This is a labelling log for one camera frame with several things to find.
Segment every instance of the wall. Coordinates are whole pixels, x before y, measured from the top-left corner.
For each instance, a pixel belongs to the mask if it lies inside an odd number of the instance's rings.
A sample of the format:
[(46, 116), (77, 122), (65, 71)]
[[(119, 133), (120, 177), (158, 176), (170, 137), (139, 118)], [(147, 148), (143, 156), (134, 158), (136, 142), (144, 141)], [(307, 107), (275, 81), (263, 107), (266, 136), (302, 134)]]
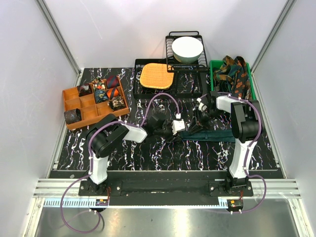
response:
[(81, 68), (165, 57), (170, 31), (199, 30), (208, 60), (252, 64), (286, 0), (46, 0)]
[(316, 233), (316, 2), (297, 1), (255, 71), (281, 158)]
[(0, 3), (0, 236), (20, 236), (75, 73), (34, 0)]

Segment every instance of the marble pattern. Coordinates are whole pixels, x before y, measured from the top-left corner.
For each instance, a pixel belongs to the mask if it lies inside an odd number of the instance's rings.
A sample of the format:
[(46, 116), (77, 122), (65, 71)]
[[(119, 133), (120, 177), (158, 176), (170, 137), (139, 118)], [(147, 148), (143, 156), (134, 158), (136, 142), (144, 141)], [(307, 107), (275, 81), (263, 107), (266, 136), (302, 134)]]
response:
[[(130, 107), (130, 114), (121, 117), (130, 123), (140, 124), (144, 117), (147, 101), (134, 100), (132, 84), (134, 69), (131, 68), (90, 68), (85, 69), (81, 84), (97, 76), (102, 79), (119, 75)], [(177, 100), (186, 125), (190, 123), (194, 99)], [(166, 118), (174, 118), (176, 106), (171, 100), (157, 99), (151, 105), (152, 112), (163, 112)], [(222, 115), (213, 121), (214, 130), (230, 128), (230, 117)], [(89, 168), (84, 127), (67, 131), (57, 169), (87, 170)], [(150, 137), (145, 143), (122, 141), (109, 158), (109, 170), (225, 170), (232, 162), (235, 144), (225, 142), (181, 141), (168, 144), (161, 137)], [(250, 169), (276, 169), (276, 162), (266, 134), (258, 140), (254, 149)]]

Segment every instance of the wire rack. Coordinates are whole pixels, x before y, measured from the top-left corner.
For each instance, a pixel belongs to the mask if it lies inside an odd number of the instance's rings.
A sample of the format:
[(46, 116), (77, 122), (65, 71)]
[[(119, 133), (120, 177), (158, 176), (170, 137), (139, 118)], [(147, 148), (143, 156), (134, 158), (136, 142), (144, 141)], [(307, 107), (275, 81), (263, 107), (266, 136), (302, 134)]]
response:
[(135, 77), (133, 82), (134, 99), (151, 99), (158, 93), (168, 93), (175, 98), (198, 98), (202, 95), (202, 82), (200, 73), (175, 73), (173, 83), (169, 89), (151, 89), (140, 84), (140, 75), (143, 67), (149, 63), (166, 64), (166, 59), (136, 59)]
[[(173, 56), (172, 43), (179, 37), (189, 36), (198, 39), (203, 45), (203, 52), (200, 57), (191, 64), (182, 64), (176, 60)], [(166, 36), (166, 63), (168, 65), (168, 72), (170, 73), (187, 73), (187, 72), (207, 72), (208, 64), (205, 54), (205, 47), (203, 43), (202, 36), (198, 31), (171, 31), (169, 35)]]

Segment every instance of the green bin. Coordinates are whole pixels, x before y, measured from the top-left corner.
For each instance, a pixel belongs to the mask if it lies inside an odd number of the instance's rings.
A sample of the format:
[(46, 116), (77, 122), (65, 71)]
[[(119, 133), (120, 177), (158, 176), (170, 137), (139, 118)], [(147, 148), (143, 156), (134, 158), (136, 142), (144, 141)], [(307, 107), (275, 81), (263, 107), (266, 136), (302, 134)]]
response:
[[(214, 90), (214, 80), (213, 80), (213, 68), (220, 68), (223, 65), (224, 61), (222, 60), (211, 60), (209, 62), (209, 68), (210, 68), (210, 78), (211, 78), (211, 91)], [(247, 71), (249, 74), (249, 79), (250, 79), (250, 91), (251, 91), (251, 98), (253, 100), (256, 100), (257, 97), (255, 95), (255, 91), (253, 89), (253, 84), (252, 84), (252, 77), (251, 77), (251, 72), (250, 72), (250, 67), (249, 64), (247, 63)]]

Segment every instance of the white bowl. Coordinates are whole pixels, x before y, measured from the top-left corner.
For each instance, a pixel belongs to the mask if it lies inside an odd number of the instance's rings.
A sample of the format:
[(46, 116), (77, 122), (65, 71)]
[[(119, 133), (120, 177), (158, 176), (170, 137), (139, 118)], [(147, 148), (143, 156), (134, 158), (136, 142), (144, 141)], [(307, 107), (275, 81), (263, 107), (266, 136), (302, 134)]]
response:
[(194, 37), (183, 36), (172, 43), (172, 51), (180, 63), (190, 64), (200, 57), (203, 44)]

